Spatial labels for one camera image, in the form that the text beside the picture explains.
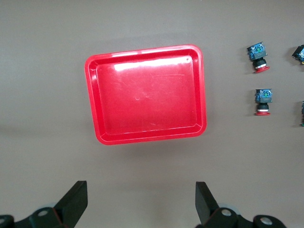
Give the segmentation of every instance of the red plastic tray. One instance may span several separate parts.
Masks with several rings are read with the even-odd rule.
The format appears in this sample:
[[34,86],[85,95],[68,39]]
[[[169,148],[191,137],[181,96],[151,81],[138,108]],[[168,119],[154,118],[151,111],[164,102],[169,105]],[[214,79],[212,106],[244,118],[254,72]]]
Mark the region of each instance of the red plastic tray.
[[103,144],[192,137],[206,129],[203,55],[195,45],[91,56],[85,75]]

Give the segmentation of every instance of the gray table surface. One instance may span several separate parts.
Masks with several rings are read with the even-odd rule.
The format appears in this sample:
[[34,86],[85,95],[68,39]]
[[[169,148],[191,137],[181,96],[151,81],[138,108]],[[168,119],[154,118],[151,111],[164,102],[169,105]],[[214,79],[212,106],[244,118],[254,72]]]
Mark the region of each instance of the gray table surface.
[[[76,227],[192,228],[195,181],[251,220],[304,224],[302,0],[0,1],[0,214],[20,220],[88,181]],[[263,41],[270,70],[252,74]],[[196,138],[105,146],[84,62],[192,43],[204,54],[208,127]],[[254,90],[273,89],[271,116]]]

